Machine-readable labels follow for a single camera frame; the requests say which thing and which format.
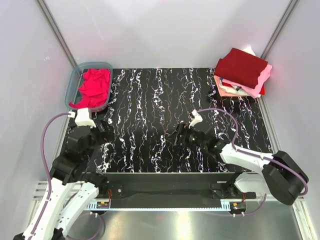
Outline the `bright pink t shirt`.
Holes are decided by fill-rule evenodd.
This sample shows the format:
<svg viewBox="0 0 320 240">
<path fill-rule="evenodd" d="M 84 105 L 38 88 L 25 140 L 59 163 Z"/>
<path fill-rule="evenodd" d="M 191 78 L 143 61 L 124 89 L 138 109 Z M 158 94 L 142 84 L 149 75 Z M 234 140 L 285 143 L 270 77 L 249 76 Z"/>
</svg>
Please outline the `bright pink t shirt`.
<svg viewBox="0 0 320 240">
<path fill-rule="evenodd" d="M 76 109 L 101 107 L 109 96 L 111 71 L 89 68 L 82 76 L 83 83 L 77 89 L 80 100 L 76 103 L 69 101 L 69 106 Z"/>
</svg>

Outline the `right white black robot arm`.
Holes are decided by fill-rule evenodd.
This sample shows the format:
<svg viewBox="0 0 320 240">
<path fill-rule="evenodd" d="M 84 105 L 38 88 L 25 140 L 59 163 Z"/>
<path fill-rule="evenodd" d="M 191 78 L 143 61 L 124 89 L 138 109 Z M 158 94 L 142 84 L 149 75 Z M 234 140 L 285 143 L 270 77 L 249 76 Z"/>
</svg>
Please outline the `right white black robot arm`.
<svg viewBox="0 0 320 240">
<path fill-rule="evenodd" d="M 214 198 L 236 199 L 247 193 L 262 193 L 291 206 L 308 191 L 308 177 L 284 151 L 272 154 L 248 150 L 230 141 L 196 131 L 187 123 L 179 123 L 168 139 L 174 146 L 196 147 L 214 161 L 238 165 L 248 170 L 234 173 L 225 183 L 212 184 Z"/>
</svg>

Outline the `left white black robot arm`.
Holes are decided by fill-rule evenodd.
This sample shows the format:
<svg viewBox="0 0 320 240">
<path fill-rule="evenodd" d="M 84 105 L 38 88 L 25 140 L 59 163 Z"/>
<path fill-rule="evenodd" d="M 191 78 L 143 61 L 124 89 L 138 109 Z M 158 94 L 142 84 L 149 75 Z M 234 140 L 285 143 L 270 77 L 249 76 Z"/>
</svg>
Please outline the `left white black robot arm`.
<svg viewBox="0 0 320 240">
<path fill-rule="evenodd" d="M 71 130 L 65 150 L 46 169 L 48 185 L 31 223 L 15 240 L 65 240 L 93 199 L 112 196 L 105 175 L 85 172 L 95 148 L 112 137 L 112 128 L 104 120 L 98 126 Z"/>
</svg>

